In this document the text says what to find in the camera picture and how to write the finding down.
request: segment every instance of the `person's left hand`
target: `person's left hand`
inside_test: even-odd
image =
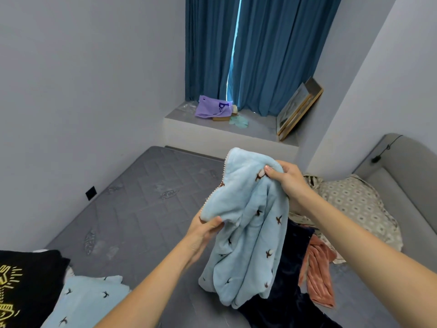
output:
[[[188,268],[200,258],[211,238],[225,225],[220,216],[216,216],[209,222],[200,220],[200,212],[194,216],[187,234],[181,240],[181,243],[189,249],[191,255],[191,259],[185,268]]]

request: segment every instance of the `pink towel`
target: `pink towel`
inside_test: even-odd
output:
[[[302,285],[306,276],[309,297],[314,303],[327,308],[335,307],[334,290],[329,272],[329,263],[335,258],[336,253],[316,235],[313,235],[299,274],[299,286]]]

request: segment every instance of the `black wall switch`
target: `black wall switch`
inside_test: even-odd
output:
[[[90,201],[97,194],[96,188],[95,187],[90,188],[85,194],[86,197],[88,198],[88,201]]]

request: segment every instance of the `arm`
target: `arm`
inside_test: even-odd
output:
[[[203,223],[197,213],[187,235],[95,328],[155,327],[182,273],[200,258],[211,237],[222,227],[220,217]]]
[[[278,161],[284,173],[266,166],[346,259],[363,282],[406,327],[435,327],[437,274],[397,252],[321,198],[304,181],[296,165]]]

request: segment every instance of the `gray mattress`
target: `gray mattress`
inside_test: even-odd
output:
[[[150,147],[49,245],[71,259],[76,275],[122,275],[132,289],[182,239],[192,217],[220,184],[223,162]],[[182,277],[162,328],[249,327],[236,310],[202,290],[198,277],[212,241]],[[331,264],[337,307],[320,307],[344,327],[398,327],[347,264]]]

